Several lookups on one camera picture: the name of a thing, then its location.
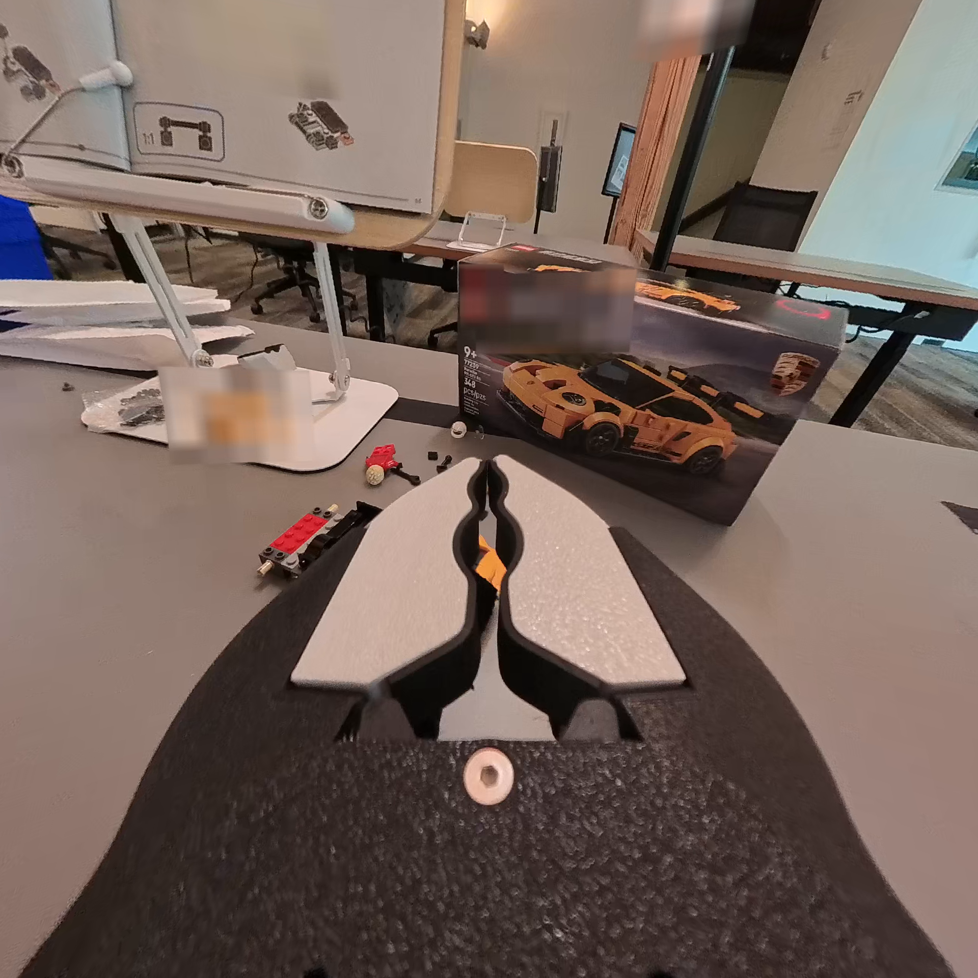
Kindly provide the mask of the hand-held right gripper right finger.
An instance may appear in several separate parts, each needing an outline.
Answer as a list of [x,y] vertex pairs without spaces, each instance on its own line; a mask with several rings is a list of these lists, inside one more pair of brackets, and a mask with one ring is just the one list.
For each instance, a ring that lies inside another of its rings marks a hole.
[[676,691],[687,674],[608,523],[515,458],[489,464],[506,569],[501,679],[556,740],[640,740],[625,698]]

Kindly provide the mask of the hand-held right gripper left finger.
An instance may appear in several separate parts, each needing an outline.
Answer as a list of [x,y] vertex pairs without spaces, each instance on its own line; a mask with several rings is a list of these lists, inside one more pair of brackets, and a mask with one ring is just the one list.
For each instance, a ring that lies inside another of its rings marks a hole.
[[477,572],[488,462],[467,458],[386,507],[363,532],[290,674],[293,686],[395,700],[436,740],[473,686],[493,584]]

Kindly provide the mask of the red black lego chassis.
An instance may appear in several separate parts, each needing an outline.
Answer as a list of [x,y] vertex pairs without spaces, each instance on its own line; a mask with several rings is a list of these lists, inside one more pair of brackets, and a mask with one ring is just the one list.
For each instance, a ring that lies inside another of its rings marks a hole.
[[345,511],[336,504],[315,507],[280,534],[259,554],[258,576],[295,580],[353,531],[367,526],[382,512],[358,501]]

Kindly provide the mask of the red lego piece cluster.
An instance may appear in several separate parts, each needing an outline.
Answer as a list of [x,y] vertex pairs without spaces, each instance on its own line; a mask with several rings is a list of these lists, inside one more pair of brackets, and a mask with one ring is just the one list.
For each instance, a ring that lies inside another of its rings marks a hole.
[[403,478],[412,486],[419,486],[422,482],[418,475],[404,470],[403,464],[397,458],[397,449],[393,443],[374,447],[365,460],[365,482],[368,486],[378,487],[391,474]]

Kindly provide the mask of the lego set box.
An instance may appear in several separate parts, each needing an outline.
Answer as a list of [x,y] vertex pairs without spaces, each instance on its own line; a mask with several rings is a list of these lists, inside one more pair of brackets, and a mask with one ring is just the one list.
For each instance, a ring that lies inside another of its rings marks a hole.
[[519,243],[458,263],[458,306],[467,424],[724,526],[847,325],[822,304]]

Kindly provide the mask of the clear bag of black parts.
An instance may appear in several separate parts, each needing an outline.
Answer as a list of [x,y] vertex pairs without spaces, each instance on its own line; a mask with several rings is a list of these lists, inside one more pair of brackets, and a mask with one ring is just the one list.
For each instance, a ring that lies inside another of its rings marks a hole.
[[157,377],[110,392],[82,396],[80,422],[91,432],[166,445],[165,405]]

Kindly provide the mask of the white paper bag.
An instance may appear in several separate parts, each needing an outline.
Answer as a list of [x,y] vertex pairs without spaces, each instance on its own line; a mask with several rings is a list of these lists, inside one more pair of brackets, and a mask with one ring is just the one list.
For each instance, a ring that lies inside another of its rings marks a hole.
[[1,330],[81,328],[164,319],[151,289],[130,281],[4,280]]
[[185,363],[166,325],[22,325],[1,336],[1,355],[65,366],[152,373]]

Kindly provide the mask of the long office table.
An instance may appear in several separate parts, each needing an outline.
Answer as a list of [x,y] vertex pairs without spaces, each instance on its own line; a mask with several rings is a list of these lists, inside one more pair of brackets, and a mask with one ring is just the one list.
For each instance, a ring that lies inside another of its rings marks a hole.
[[891,266],[688,236],[671,244],[668,264],[901,302],[900,313],[883,326],[889,336],[832,415],[836,426],[853,426],[915,338],[960,341],[977,320],[975,288]]

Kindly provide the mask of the dark mesh chair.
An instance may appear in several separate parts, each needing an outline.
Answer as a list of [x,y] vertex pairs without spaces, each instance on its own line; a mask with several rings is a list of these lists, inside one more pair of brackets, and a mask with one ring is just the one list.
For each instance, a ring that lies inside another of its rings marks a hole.
[[713,234],[716,241],[771,251],[795,251],[818,191],[735,185]]

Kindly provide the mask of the small wooden book stand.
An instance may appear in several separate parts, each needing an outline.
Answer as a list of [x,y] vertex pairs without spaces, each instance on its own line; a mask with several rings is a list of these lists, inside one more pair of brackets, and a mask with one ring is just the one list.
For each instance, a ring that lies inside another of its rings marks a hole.
[[461,218],[453,251],[493,251],[507,230],[535,213],[539,166],[536,155],[517,146],[457,141],[443,212]]

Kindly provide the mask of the flat monitor screen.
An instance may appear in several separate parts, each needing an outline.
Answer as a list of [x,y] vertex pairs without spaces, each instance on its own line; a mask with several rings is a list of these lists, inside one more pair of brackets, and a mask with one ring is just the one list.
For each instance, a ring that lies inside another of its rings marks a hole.
[[633,125],[619,123],[602,187],[602,195],[606,198],[618,199],[622,194],[635,135]]

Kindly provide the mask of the wooden pillar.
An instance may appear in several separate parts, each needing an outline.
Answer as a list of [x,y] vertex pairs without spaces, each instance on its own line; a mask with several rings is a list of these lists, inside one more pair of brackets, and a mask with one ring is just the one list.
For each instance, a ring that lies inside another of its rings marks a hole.
[[660,61],[650,70],[609,242],[637,259],[650,230],[686,116],[700,56]]

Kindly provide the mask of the blue plastic bin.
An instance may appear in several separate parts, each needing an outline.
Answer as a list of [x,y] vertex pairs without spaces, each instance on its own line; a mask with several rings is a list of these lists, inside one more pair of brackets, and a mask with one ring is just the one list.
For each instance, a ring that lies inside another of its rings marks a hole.
[[38,281],[53,278],[29,206],[2,196],[0,279]]

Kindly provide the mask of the black metal post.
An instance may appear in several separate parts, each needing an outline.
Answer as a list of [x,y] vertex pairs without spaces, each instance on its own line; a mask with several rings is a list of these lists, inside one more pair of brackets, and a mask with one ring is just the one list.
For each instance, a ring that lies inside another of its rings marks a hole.
[[697,167],[701,160],[710,126],[727,80],[737,47],[732,45],[711,55],[703,84],[696,100],[691,125],[684,142],[672,189],[664,209],[649,268],[664,272],[669,264],[678,228],[686,214]]

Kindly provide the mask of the framed wall picture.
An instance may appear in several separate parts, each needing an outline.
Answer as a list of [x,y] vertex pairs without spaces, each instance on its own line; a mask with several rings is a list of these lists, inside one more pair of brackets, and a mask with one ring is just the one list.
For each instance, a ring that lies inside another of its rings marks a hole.
[[960,152],[948,165],[939,189],[977,193],[977,137],[978,132],[975,127],[961,146]]

